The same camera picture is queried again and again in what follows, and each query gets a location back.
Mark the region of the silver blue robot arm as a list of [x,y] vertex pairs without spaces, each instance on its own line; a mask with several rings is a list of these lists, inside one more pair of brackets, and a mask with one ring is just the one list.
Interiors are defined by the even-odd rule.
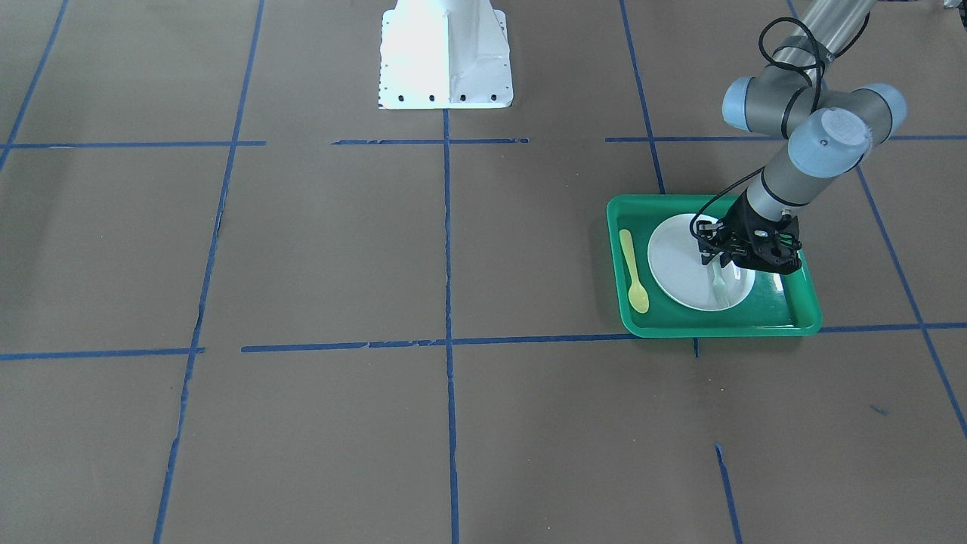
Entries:
[[866,30],[872,9],[871,1],[814,1],[801,20],[774,21],[795,29],[773,51],[759,39],[766,65],[759,76],[730,85],[721,113],[726,124],[782,138],[785,146],[742,179],[743,192],[722,219],[692,217],[688,230],[702,264],[798,271],[802,211],[904,123],[907,103],[894,86],[824,87],[826,72]]

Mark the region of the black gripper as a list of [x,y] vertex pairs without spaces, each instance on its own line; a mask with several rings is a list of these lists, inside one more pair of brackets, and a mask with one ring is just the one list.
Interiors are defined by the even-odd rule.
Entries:
[[703,265],[716,261],[720,268],[730,263],[740,267],[749,248],[750,231],[763,227],[785,230],[790,226],[798,226],[800,230],[798,218],[789,214],[781,215],[779,221],[763,218],[742,195],[729,208],[723,221],[695,220],[694,238],[697,239]]

